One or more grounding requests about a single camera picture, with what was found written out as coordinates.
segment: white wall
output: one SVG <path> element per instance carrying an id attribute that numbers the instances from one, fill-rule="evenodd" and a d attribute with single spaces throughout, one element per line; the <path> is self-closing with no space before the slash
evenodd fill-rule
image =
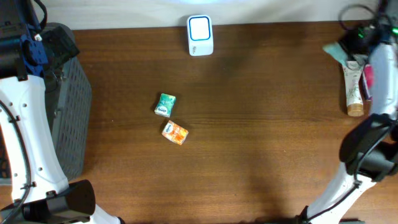
<path id="1" fill-rule="evenodd" d="M 214 24 L 335 21 L 341 8 L 378 0 L 42 0 L 49 22 L 72 29 L 184 26 L 185 18 L 207 14 Z M 354 10 L 347 19 L 365 19 Z"/>

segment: small packet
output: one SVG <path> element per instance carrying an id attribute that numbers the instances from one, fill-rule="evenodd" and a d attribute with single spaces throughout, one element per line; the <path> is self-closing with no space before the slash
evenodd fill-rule
<path id="1" fill-rule="evenodd" d="M 175 124 L 173 121 L 169 121 L 162 131 L 162 135 L 168 140 L 179 144 L 180 146 L 185 141 L 188 135 L 188 131 L 183 129 L 181 126 Z"/>
<path id="2" fill-rule="evenodd" d="M 175 96 L 162 93 L 156 106 L 155 114 L 169 118 L 175 103 Z"/>

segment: orange packet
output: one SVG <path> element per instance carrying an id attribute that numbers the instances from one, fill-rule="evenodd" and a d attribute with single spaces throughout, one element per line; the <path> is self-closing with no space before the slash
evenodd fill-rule
<path id="1" fill-rule="evenodd" d="M 181 126 L 175 124 L 173 121 L 169 121 L 162 131 L 162 135 L 168 140 L 179 144 L 180 146 L 185 141 L 188 135 L 188 131 L 183 129 Z"/>

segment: white tube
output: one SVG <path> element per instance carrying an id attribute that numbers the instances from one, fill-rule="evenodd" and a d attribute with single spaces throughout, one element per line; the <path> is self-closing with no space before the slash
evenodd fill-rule
<path id="1" fill-rule="evenodd" d="M 357 62 L 347 62 L 343 65 L 344 80 L 346 83 L 347 112 L 349 116 L 362 116 L 363 101 L 359 92 L 359 79 L 362 74 L 362 67 Z"/>

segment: wood grain surface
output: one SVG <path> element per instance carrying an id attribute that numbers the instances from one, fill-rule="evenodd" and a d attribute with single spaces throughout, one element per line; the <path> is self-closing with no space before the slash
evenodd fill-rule
<path id="1" fill-rule="evenodd" d="M 76 31 L 93 87 L 85 169 L 97 203 L 127 223 L 239 223 L 293 217 L 326 188 L 346 115 L 340 66 L 322 46 L 337 23 L 214 26 L 215 51 L 191 57 L 184 27 Z M 160 93 L 177 97 L 178 146 L 160 132 Z M 346 218 L 398 219 L 398 179 Z M 11 202 L 0 187 L 0 206 Z"/>

